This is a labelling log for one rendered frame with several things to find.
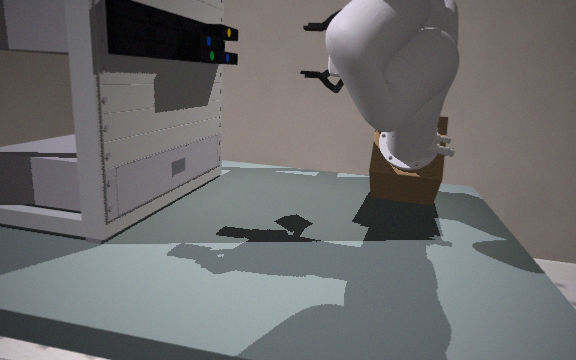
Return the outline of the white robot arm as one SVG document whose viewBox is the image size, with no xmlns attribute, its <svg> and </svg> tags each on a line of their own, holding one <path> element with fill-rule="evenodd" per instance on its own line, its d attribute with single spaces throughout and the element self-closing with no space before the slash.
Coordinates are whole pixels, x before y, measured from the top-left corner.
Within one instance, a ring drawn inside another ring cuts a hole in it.
<svg viewBox="0 0 576 360">
<path fill-rule="evenodd" d="M 457 46 L 455 0 L 352 0 L 330 22 L 328 54 L 362 117 L 382 132 L 381 154 L 394 167 L 454 156 L 440 146 L 451 138 L 437 125 L 458 71 Z"/>
</svg>

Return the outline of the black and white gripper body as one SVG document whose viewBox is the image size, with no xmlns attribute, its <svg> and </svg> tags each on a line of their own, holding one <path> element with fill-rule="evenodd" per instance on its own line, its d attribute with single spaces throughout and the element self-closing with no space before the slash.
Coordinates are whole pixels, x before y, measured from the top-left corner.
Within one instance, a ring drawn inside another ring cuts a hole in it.
<svg viewBox="0 0 576 360">
<path fill-rule="evenodd" d="M 330 58 L 330 56 L 329 56 L 328 70 L 329 70 L 329 73 L 331 76 L 340 77 L 334 64 L 333 64 L 333 62 L 332 62 L 332 60 L 331 60 L 331 58 Z"/>
</svg>

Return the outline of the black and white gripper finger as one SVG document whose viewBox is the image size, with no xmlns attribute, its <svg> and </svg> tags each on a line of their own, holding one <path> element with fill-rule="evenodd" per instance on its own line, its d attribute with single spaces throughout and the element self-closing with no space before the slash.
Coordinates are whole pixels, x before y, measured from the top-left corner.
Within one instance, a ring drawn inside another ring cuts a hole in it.
<svg viewBox="0 0 576 360">
<path fill-rule="evenodd" d="M 342 9 L 341 9 L 342 10 Z M 303 26 L 303 29 L 311 29 L 311 30 L 306 30 L 306 31 L 323 31 L 323 30 L 327 30 L 330 22 L 333 20 L 333 18 L 341 11 L 337 11 L 336 13 L 332 14 L 326 21 L 324 21 L 323 23 L 308 23 L 308 26 Z"/>
<path fill-rule="evenodd" d="M 330 76 L 328 69 L 323 73 L 317 71 L 301 71 L 300 74 L 305 74 L 305 78 L 319 78 L 321 82 L 334 93 L 338 93 L 344 85 L 342 79 L 336 85 L 333 85 L 327 77 Z M 329 75 L 329 76 L 328 76 Z"/>
</svg>

